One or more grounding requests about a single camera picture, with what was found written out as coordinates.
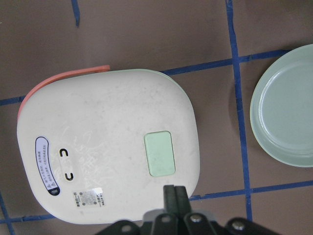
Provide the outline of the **green plate near right arm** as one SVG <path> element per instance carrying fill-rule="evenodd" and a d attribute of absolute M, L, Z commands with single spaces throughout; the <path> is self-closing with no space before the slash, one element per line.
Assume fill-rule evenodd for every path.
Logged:
<path fill-rule="evenodd" d="M 259 145 L 291 166 L 313 165 L 313 46 L 286 53 L 264 72 L 250 103 Z"/>

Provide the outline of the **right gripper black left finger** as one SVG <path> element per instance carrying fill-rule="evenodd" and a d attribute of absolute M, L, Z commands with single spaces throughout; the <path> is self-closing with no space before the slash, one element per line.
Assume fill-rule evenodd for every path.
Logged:
<path fill-rule="evenodd" d="M 164 210 L 168 213 L 178 214 L 178 204 L 174 185 L 165 185 L 163 187 Z"/>

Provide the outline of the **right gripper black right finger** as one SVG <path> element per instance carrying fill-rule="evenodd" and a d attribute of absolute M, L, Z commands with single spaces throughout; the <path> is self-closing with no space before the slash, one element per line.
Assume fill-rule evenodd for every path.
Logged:
<path fill-rule="evenodd" d="M 176 193 L 176 213 L 190 213 L 192 211 L 187 195 L 186 188 L 184 186 L 175 186 Z"/>

